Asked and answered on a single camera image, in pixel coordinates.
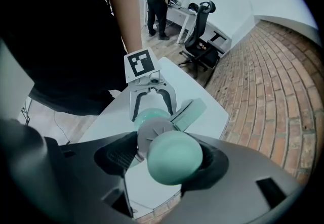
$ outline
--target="black t-shirt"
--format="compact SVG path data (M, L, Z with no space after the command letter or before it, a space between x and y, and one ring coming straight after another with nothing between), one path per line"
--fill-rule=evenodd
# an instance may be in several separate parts
M125 50L105 0L1 3L1 36L38 93L81 96L120 81Z

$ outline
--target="black office chair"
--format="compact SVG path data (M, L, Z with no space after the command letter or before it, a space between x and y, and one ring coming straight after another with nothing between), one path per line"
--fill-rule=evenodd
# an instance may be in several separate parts
M213 40L205 42L200 39L205 32L208 15L213 13L215 9L215 4L212 1L200 3L194 31L184 44L189 53L185 51L180 52L180 54L185 54L188 59L179 63L178 66L193 63L195 67L193 78L195 79L198 76L198 65L202 66L204 71L208 69L207 67L214 68L220 59L218 53L225 53L219 46L213 43Z

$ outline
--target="red brick wall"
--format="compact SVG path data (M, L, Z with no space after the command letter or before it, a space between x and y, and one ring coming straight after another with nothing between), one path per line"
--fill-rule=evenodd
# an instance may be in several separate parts
M220 60L206 88L230 116L222 139L259 150L300 182L322 147L320 52L293 30L260 21Z

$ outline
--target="cable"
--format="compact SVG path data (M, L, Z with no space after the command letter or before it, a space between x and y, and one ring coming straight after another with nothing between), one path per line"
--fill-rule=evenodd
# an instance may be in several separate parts
M56 124L56 126L59 127L59 129L63 132L65 138L68 140L68 142L66 143L66 145L68 145L71 141L67 138L67 136L66 136L64 130L62 130L62 128L57 124L56 119L55 119L55 111L53 112L53 115L54 115L54 121L55 121L55 124Z

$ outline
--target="white table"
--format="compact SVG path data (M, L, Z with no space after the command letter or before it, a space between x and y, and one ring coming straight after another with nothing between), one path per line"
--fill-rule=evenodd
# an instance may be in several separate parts
M179 33L178 39L177 39L177 44L179 44L180 40L182 38L182 35L184 33L184 30L186 29L189 18L191 16L196 17L196 12L193 12L193 11L187 9L187 8L182 8L182 7L179 7L179 6L172 6L172 5L169 5L168 9L174 10L174 11L176 11L176 12L178 12L178 13L180 13L180 14L182 14L182 15L184 15L186 17L185 20L184 20L184 23L182 25L181 31ZM147 0L144 0L144 16L143 16L144 26L146 26L147 13L148 13ZM185 42L190 36L189 33L187 34L186 39L184 40Z
M206 111L186 132L219 139L228 120L227 112L194 79L167 58L159 60L161 73L175 89L177 110L187 99L201 98L207 105ZM95 120L79 142L92 141L135 131L129 118L129 90L125 89ZM167 111L162 96L151 93L142 97L139 112L146 108L161 108ZM153 211L174 196L180 186L164 186L149 175L146 161L130 168L126 173L126 185L132 207L138 212L136 217Z

